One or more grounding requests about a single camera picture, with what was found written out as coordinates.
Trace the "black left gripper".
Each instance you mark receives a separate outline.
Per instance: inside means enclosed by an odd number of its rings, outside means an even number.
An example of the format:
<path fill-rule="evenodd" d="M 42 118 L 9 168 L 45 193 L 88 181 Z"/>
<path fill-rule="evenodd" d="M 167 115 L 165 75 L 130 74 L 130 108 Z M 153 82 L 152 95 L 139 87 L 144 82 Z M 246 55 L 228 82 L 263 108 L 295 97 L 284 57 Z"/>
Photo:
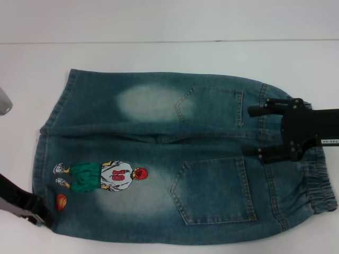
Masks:
<path fill-rule="evenodd" d="M 43 200 L 33 196 L 1 175 L 1 210 L 8 212 L 29 211 L 28 221 L 34 225 L 51 227 L 53 216 Z"/>

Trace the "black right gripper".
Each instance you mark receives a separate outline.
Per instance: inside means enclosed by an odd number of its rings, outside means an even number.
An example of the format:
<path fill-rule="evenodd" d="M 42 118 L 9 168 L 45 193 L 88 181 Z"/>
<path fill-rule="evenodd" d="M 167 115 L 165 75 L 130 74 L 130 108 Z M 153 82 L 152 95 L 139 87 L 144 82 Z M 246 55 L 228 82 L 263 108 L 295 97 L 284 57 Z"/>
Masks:
<path fill-rule="evenodd" d="M 313 147 L 338 146 L 338 109 L 309 109 L 301 98 L 267 98 L 263 106 L 248 107 L 250 117 L 283 115 L 281 133 L 284 147 L 242 147 L 244 156 L 262 164 L 299 161 Z"/>

